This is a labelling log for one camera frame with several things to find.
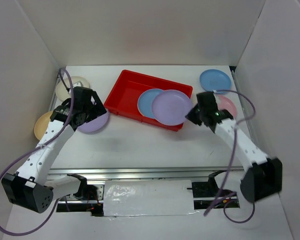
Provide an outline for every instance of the white wall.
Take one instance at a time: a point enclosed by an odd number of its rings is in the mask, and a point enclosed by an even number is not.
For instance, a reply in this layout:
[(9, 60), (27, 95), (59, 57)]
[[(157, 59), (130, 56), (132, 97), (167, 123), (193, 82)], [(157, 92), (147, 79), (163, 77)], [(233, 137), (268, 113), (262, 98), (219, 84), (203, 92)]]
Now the white wall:
[(300, 4), (267, 0), (235, 75), (254, 102), (258, 142), (283, 162), (281, 201), (300, 240)]
[(265, 0), (19, 0), (61, 65), (237, 65)]
[[(0, 172), (37, 142), (33, 127), (48, 110), (55, 80), (53, 63), (16, 3), (0, 0)], [(0, 186), (3, 227), (11, 208)]]

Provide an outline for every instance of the white plate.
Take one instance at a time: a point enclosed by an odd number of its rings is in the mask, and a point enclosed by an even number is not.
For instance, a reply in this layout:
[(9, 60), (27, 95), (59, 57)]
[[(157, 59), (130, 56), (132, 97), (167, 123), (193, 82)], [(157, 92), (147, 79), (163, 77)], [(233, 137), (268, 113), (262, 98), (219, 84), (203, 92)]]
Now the white plate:
[[(71, 80), (72, 80), (72, 84), (76, 84), (78, 82), (81, 82), (82, 86), (85, 87), (85, 88), (89, 88), (89, 86), (90, 86), (89, 82), (81, 76), (71, 76)], [(68, 78), (64, 78), (64, 82), (65, 82), (65, 85), (68, 88), (70, 88)], [(64, 100), (70, 98), (70, 95), (69, 95), (68, 91), (66, 90), (66, 88), (65, 88), (64, 84), (62, 83), (62, 81), (60, 81), (58, 83), (58, 85), (56, 86), (55, 94), (56, 94), (57, 98), (62, 102)]]

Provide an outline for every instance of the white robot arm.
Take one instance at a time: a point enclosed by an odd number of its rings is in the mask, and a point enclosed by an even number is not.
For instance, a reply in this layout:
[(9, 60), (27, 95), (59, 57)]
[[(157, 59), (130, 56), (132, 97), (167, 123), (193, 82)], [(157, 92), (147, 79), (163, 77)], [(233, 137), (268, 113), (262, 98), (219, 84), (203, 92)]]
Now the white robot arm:
[[(225, 189), (240, 192), (249, 203), (266, 198), (282, 190), (282, 163), (278, 158), (269, 158), (238, 128), (233, 116), (227, 110), (219, 110), (213, 92), (202, 92), (196, 95), (197, 105), (186, 116), (196, 125), (204, 123), (213, 133), (233, 148), (236, 129), (237, 157), (244, 169), (244, 174), (231, 173)], [(222, 187), (226, 172), (218, 172), (216, 185)]]
[(73, 194), (82, 198), (87, 179), (80, 175), (69, 174), (61, 179), (47, 181), (52, 164), (77, 127), (107, 112), (92, 89), (77, 86), (73, 91), (71, 121), (63, 132), (48, 146), (45, 145), (64, 126), (70, 110), (70, 98), (53, 111), (47, 130), (37, 145), (41, 149), (30, 155), (14, 174), (6, 173), (2, 178), (1, 183), (11, 203), (43, 213), (53, 200), (63, 196)]

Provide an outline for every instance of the plate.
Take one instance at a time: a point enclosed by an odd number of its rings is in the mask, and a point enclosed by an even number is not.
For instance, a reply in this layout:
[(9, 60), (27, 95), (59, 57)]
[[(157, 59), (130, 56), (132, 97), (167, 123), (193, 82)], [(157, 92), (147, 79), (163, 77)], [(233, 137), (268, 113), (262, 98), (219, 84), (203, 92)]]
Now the plate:
[(106, 111), (105, 114), (97, 117), (96, 119), (86, 122), (81, 126), (78, 126), (77, 130), (82, 133), (93, 133), (99, 129), (101, 129), (109, 119), (109, 112)]
[(50, 117), (52, 115), (53, 111), (48, 111), (45, 114), (43, 114), (35, 123), (34, 125), (34, 135), (38, 140), (41, 140), (44, 136), (48, 124), (50, 122)]
[(147, 118), (151, 118), (151, 119), (155, 119), (154, 114), (152, 113), (152, 102), (154, 101), (155, 97), (158, 96), (160, 93), (162, 93), (163, 90), (159, 89), (159, 88), (152, 88), (149, 89), (145, 92), (143, 92), (139, 99), (138, 99), (138, 110), (139, 112), (147, 117)]
[[(69, 84), (68, 78), (64, 78), (63, 80), (65, 82), (65, 85), (70, 88), (70, 84)], [(82, 87), (89, 88), (89, 86), (90, 86), (89, 82), (85, 78), (83, 78), (81, 76), (71, 76), (71, 80), (72, 80), (72, 84), (76, 84), (78, 82), (81, 82), (82, 83)], [(68, 91), (66, 90), (64, 84), (62, 83), (62, 81), (60, 81), (58, 83), (58, 85), (56, 86), (56, 88), (55, 88), (55, 95), (62, 102), (64, 100), (66, 100), (66, 99), (68, 99), (68, 98), (71, 97), (69, 95)]]
[(190, 98), (178, 90), (166, 90), (156, 96), (152, 102), (155, 119), (164, 125), (175, 126), (184, 123), (193, 103)]
[[(201, 73), (200, 84), (207, 92), (213, 92), (214, 90), (230, 90), (231, 79), (223, 71), (217, 69), (209, 69)], [(226, 92), (217, 92), (217, 94), (226, 94)]]
[(233, 118), (235, 119), (237, 117), (237, 108), (235, 106), (235, 104), (227, 97), (225, 96), (216, 96), (216, 103), (218, 105), (218, 109), (219, 110), (223, 110), (226, 109), (229, 111), (229, 113), (231, 113), (231, 115), (233, 116)]

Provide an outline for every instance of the red plastic bin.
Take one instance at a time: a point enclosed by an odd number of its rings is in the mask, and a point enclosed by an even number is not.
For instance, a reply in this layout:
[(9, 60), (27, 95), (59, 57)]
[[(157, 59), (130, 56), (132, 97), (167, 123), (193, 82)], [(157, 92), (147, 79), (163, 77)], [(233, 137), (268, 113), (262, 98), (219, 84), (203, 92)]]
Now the red plastic bin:
[(138, 99), (144, 91), (149, 89), (174, 89), (183, 92), (189, 98), (193, 90), (192, 86), (189, 85), (134, 71), (123, 70), (107, 97), (104, 107), (107, 108), (110, 113), (134, 119), (141, 123), (151, 124), (175, 132), (180, 130), (183, 124), (167, 126), (155, 119), (141, 115), (137, 106)]

